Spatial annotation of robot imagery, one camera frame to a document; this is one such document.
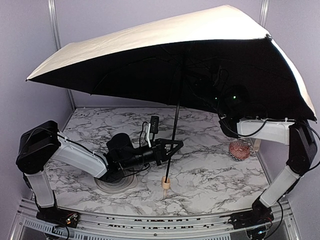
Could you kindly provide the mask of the beige and black umbrella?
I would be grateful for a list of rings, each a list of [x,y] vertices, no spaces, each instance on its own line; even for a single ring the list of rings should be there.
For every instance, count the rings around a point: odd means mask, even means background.
[[[317,153],[301,74],[265,28],[230,5],[69,43],[27,80],[215,113],[231,138],[260,138],[288,121],[286,165],[299,177]]]

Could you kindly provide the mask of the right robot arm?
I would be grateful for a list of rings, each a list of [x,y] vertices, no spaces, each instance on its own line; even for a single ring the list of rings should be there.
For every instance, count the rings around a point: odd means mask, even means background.
[[[259,150],[260,159],[266,167],[267,174],[273,182],[288,160],[289,147],[282,143],[262,141]],[[303,237],[320,235],[320,189],[316,187],[320,179],[320,170],[302,178],[302,182],[288,195],[288,200],[295,217],[297,228]]]

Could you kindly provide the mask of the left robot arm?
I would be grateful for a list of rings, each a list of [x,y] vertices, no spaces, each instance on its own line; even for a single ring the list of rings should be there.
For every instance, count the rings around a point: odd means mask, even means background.
[[[147,145],[133,147],[128,134],[121,132],[107,142],[108,153],[99,154],[69,139],[49,120],[20,137],[16,165],[34,194],[36,218],[61,227],[76,228],[80,214],[57,206],[45,166],[55,160],[90,174],[98,188],[108,194],[119,194],[134,188],[137,174],[151,162],[160,166],[180,150],[181,140],[147,138]]]

